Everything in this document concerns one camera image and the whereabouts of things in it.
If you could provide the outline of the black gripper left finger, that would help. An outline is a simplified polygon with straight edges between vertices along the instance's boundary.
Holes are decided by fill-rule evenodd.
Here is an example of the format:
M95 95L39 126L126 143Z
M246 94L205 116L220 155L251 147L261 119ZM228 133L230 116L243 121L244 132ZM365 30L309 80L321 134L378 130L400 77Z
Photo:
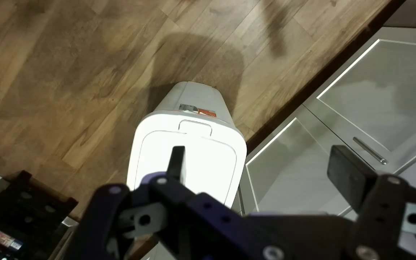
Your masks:
M185 158L185 147L175 146L170 153L169 165L166 173L172 178L179 181L183 168L183 158Z

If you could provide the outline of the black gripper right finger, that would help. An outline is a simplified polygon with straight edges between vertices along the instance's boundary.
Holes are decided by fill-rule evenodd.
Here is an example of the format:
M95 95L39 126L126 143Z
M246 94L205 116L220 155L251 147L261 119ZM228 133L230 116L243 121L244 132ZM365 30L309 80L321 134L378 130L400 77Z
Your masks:
M377 173L347 146L332 146L326 176L354 211L360 211Z

